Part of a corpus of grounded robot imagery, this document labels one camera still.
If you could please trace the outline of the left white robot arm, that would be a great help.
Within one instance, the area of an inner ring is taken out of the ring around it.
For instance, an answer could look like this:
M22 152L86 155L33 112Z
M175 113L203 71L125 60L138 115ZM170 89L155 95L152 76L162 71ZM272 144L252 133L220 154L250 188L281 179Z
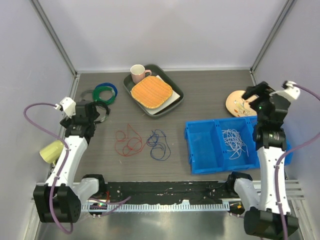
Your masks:
M65 128L62 139L63 150L55 169L43 185L36 185L33 191L37 213L42 223L76 223L81 214L81 206L90 197L102 199L107 192L101 174L87 174L79 184L74 184L80 160L94 136L100 114L97 106L108 106L102 102L68 103L65 98L58 109L66 116L60 121Z

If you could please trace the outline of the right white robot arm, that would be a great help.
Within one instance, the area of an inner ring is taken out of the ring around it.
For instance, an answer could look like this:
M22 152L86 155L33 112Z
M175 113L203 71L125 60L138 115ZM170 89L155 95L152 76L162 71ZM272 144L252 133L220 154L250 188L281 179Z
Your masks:
M272 240L286 240L299 227L286 194L285 157L289 152L282 125L301 92L293 81L285 81L282 87L276 91L263 81L249 86L242 95L244 100L257 96L249 106L257 113L252 138L260 164L260 192L246 173L234 171L225 183L226 193L239 197L244 207L245 233Z

